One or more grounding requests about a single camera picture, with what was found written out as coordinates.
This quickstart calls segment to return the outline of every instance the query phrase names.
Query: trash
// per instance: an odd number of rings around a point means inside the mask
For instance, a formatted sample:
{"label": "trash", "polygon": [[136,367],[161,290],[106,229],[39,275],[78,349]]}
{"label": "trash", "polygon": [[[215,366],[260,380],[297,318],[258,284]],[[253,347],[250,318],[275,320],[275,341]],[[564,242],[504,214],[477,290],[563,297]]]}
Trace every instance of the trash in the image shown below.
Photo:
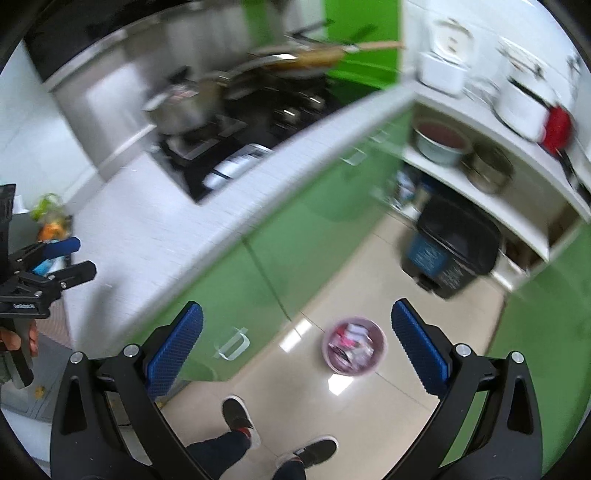
{"label": "trash", "polygon": [[340,363],[335,366],[350,373],[365,369],[374,354],[369,330],[354,323],[339,326],[330,338],[328,347],[335,361]]}

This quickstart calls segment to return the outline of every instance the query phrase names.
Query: black sneaker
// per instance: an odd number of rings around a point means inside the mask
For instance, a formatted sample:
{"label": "black sneaker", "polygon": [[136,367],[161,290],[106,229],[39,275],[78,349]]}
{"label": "black sneaker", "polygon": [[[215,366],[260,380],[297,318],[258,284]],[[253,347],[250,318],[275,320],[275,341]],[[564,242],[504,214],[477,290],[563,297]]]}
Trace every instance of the black sneaker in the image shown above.
{"label": "black sneaker", "polygon": [[252,423],[243,399],[237,395],[226,397],[222,402],[222,415],[230,430],[249,429],[251,431],[251,449],[261,446],[261,437]]}
{"label": "black sneaker", "polygon": [[295,452],[286,453],[277,459],[277,468],[285,462],[298,457],[304,464],[304,468],[319,465],[331,458],[339,448],[339,442],[330,435],[324,435],[311,440],[307,445],[298,448]]}

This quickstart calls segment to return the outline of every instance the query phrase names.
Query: tile floor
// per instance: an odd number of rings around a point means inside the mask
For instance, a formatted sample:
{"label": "tile floor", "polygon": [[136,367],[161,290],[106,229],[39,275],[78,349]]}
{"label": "tile floor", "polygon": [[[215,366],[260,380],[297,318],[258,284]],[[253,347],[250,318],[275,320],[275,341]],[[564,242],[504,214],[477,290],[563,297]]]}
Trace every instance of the tile floor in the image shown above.
{"label": "tile floor", "polygon": [[[390,327],[394,301],[406,297],[427,323],[453,343],[484,353],[502,309],[502,289],[473,282],[444,301],[415,285],[400,268],[400,251],[412,230],[386,215],[354,256],[283,332],[228,382],[194,382],[164,407],[185,444],[216,437],[227,428],[220,402],[242,397],[262,439],[222,480],[270,479],[275,459],[321,434],[334,435],[337,454],[308,471],[308,478],[379,480],[419,434],[437,399],[428,395]],[[336,320],[362,316],[377,322],[389,349],[376,372],[351,379],[333,375],[320,352],[324,330]]]}

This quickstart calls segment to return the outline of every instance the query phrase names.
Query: black trash bin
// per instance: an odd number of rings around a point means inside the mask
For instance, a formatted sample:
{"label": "black trash bin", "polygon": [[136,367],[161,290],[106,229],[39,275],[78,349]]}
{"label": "black trash bin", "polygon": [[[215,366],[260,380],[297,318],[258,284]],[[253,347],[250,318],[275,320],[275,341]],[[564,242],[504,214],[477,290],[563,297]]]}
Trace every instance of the black trash bin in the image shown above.
{"label": "black trash bin", "polygon": [[473,203],[434,196],[423,209],[417,230],[402,269],[441,298],[450,298],[495,266],[501,233]]}

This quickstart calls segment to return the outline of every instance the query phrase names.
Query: gas stove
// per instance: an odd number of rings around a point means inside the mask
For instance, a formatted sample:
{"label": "gas stove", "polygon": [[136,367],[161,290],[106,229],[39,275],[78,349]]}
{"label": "gas stove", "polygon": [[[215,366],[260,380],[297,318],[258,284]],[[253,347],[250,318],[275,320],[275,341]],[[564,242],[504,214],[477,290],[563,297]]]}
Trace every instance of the gas stove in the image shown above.
{"label": "gas stove", "polygon": [[277,79],[226,99],[223,115],[183,135],[161,135],[155,158],[196,201],[261,161],[279,143],[336,112],[345,102],[326,77]]}

